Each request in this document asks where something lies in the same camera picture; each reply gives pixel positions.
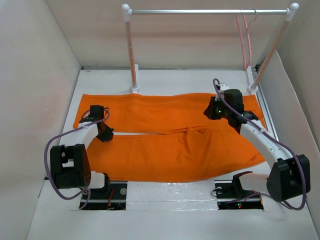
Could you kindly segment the orange trousers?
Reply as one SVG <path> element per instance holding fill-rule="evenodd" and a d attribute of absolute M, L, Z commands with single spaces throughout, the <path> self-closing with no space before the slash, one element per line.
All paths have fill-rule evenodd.
<path fill-rule="evenodd" d="M 114 181 L 194 182 L 264 162 L 264 157 L 225 119 L 204 115 L 209 93 L 174 96 L 88 95 L 80 100 L 74 127 L 93 105 L 107 107 L 109 142 L 94 139 L 90 168 Z"/>

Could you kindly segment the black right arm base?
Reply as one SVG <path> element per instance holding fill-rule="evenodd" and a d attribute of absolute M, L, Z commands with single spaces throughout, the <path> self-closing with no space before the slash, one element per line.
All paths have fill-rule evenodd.
<path fill-rule="evenodd" d="M 240 177 L 251 174 L 245 171 L 235 174 L 231 180 L 215 180 L 211 195 L 217 199 L 218 210 L 263 210 L 260 195 L 256 191 L 243 189 Z"/>

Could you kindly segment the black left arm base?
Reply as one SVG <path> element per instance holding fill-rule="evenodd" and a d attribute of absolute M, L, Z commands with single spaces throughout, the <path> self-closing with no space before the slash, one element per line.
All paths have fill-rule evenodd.
<path fill-rule="evenodd" d="M 90 211 L 121 211 L 126 209 L 127 181 L 112 181 L 110 191 L 92 189 L 87 204 L 82 210 Z"/>

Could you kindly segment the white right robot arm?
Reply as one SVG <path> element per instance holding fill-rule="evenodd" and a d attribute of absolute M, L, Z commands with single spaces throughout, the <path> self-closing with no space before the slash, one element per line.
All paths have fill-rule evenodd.
<path fill-rule="evenodd" d="M 270 166 L 266 190 L 270 197 L 286 204 L 289 199 L 301 196 L 301 205 L 311 190 L 310 161 L 296 155 L 289 147 L 269 135 L 258 116 L 245 110 L 243 95 L 225 83 L 216 85 L 216 96 L 211 97 L 203 112 L 210 120 L 226 119 L 242 137 L 247 139 Z"/>

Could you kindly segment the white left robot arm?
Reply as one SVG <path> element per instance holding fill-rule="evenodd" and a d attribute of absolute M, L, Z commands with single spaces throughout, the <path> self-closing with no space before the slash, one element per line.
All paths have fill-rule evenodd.
<path fill-rule="evenodd" d="M 91 105 L 81 116 L 78 128 L 66 132 L 67 145 L 51 147 L 49 153 L 50 176 L 57 189 L 94 189 L 100 198 L 111 194 L 110 178 L 106 173 L 91 170 L 87 149 L 98 140 L 107 143 L 113 139 L 113 128 L 106 125 L 109 108 Z"/>

